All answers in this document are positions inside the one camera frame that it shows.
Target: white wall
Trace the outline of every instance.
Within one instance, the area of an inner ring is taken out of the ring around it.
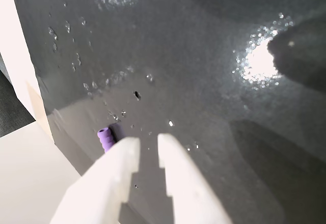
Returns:
[[[0,223],[49,223],[80,175],[36,122],[0,138]]]

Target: dark gray surface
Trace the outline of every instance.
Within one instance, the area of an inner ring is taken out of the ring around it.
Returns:
[[[103,153],[96,131],[113,115],[141,138],[129,204],[145,221],[172,222],[156,142],[169,132],[235,224],[326,223],[326,0],[15,2],[53,137],[74,167]],[[258,40],[273,31],[276,69]]]
[[[11,83],[7,68],[5,66],[5,62],[1,57],[1,53],[0,53],[0,71],[5,75],[7,80]]]
[[[16,97],[12,85],[0,72],[0,137],[33,121],[34,118]]]

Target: purple ribbed tube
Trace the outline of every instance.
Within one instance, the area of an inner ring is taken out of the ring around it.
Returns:
[[[111,135],[111,130],[105,127],[97,132],[97,136],[102,143],[104,152],[106,153],[114,144],[113,136]]]

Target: dark floor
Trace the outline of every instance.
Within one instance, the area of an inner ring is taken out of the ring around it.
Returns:
[[[10,82],[0,72],[0,137],[33,121],[34,118],[16,97]]]

